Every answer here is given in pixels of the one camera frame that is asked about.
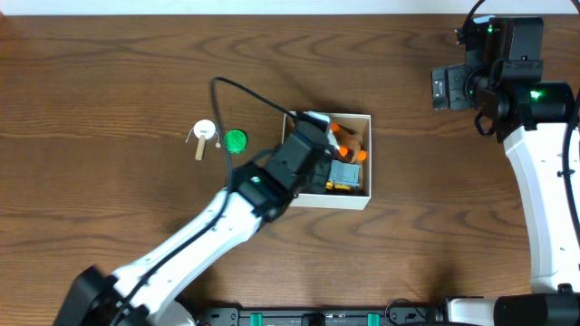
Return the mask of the white wooden rattle drum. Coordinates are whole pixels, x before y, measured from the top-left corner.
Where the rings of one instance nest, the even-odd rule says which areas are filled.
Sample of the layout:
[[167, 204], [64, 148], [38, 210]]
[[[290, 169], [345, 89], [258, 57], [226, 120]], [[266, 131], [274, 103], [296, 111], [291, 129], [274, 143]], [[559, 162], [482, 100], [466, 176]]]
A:
[[185, 142], [189, 143], [193, 138], [197, 139], [197, 146], [195, 152], [195, 160], [201, 161], [204, 158], [204, 153], [207, 144], [215, 139], [215, 147], [221, 148], [220, 136], [216, 124], [212, 120], [199, 120], [189, 131]]

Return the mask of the green round plastic disc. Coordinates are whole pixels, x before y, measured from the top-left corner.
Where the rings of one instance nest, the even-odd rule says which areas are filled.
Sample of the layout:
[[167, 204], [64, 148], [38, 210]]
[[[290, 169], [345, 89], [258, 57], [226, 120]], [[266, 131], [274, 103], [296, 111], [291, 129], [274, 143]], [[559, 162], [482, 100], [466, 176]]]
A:
[[231, 154], [240, 154], [247, 147], [247, 135], [243, 130], [232, 129], [224, 138], [226, 150]]

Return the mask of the brown plush toy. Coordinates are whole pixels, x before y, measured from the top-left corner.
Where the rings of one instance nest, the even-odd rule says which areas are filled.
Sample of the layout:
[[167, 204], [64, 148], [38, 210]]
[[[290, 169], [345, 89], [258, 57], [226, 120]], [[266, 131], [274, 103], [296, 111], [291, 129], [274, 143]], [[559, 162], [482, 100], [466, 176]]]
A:
[[335, 157], [343, 163], [354, 164], [364, 162], [369, 154], [363, 147], [363, 140], [359, 134], [333, 122], [331, 124], [336, 145]]

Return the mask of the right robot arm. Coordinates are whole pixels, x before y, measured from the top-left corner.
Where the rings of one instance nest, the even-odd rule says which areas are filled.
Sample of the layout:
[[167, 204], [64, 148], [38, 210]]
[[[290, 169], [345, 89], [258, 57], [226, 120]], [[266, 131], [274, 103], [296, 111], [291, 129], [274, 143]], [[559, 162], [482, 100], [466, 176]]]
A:
[[477, 111], [475, 125], [503, 146], [516, 176], [531, 258], [528, 294], [457, 297], [450, 325], [576, 325], [579, 322], [579, 97], [545, 81], [538, 16], [469, 15], [456, 35], [460, 65], [432, 71], [437, 110]]

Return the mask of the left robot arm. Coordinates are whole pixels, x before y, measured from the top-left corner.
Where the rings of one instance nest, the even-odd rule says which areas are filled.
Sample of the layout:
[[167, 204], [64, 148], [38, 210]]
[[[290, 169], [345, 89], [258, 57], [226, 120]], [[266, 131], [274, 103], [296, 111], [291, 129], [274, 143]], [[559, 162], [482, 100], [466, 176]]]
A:
[[264, 166], [235, 168], [228, 185], [163, 244], [105, 276], [92, 266], [72, 282], [57, 325], [186, 325], [177, 296], [220, 256], [275, 221], [316, 173], [327, 171], [335, 139], [329, 117], [297, 115]]

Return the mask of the yellow grey toy truck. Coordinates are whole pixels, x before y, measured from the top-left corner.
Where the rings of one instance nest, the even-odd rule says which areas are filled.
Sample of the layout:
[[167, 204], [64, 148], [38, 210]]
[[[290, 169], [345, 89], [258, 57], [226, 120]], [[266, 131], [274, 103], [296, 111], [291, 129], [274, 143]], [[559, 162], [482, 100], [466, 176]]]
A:
[[361, 166], [351, 163], [343, 163], [339, 160], [333, 160], [330, 166], [330, 174], [326, 182], [328, 190], [346, 190], [357, 189], [361, 185], [360, 174]]

